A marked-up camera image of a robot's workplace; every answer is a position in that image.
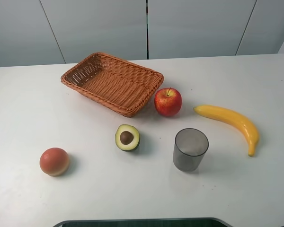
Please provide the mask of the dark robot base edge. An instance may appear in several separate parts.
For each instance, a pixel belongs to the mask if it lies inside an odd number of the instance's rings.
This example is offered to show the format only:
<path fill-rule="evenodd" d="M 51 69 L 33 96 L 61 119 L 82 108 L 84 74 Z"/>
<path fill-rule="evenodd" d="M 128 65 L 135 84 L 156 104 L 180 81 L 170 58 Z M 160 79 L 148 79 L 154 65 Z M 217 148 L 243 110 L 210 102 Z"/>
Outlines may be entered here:
<path fill-rule="evenodd" d="M 74 220 L 63 221 L 55 227 L 230 227 L 214 218 L 166 218 L 132 220 Z"/>

